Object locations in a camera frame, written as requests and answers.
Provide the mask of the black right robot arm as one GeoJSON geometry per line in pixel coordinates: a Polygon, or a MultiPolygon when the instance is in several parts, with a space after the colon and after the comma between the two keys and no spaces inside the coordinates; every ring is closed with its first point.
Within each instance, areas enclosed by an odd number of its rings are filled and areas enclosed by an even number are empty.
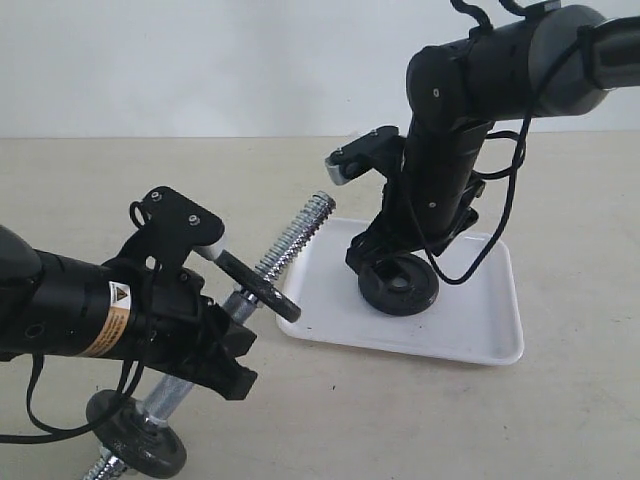
{"type": "Polygon", "coordinates": [[[478,7],[458,10],[478,24],[460,40],[428,45],[406,69],[411,121],[382,126],[327,159],[336,182],[375,170],[386,182],[380,212],[346,252],[358,275],[423,251],[441,255],[478,220],[473,201],[487,175],[476,161],[495,125],[575,117],[616,89],[639,83],[639,20],[608,19],[584,5],[506,2],[517,21],[492,25],[478,7]]]}

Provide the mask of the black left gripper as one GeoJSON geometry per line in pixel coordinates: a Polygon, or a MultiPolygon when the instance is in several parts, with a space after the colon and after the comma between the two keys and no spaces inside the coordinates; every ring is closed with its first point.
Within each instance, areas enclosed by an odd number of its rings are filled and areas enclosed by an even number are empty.
{"type": "Polygon", "coordinates": [[[204,295],[204,278],[182,268],[170,278],[144,267],[131,272],[132,314],[124,358],[206,387],[228,401],[244,400],[258,374],[239,364],[257,335],[244,323],[256,306],[239,300],[216,304],[204,295]]]}

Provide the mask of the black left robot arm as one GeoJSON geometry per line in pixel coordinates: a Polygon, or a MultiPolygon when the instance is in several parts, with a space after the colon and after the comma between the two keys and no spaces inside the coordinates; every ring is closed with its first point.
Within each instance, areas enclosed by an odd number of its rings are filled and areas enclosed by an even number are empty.
{"type": "Polygon", "coordinates": [[[134,360],[208,388],[247,397],[257,374],[239,364],[256,339],[202,294],[183,266],[147,266],[146,248],[91,264],[32,248],[1,230],[1,358],[42,354],[134,360]]]}

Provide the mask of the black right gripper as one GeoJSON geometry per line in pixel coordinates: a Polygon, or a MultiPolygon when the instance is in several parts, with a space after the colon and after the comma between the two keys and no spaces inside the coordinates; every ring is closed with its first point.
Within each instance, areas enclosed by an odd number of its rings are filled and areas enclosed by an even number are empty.
{"type": "Polygon", "coordinates": [[[402,146],[386,178],[380,212],[347,249],[346,263],[356,273],[359,289],[392,289],[400,266],[391,257],[438,258],[475,225],[479,214],[472,202],[485,186],[474,172],[477,156],[476,150],[446,149],[412,164],[402,146]]]}

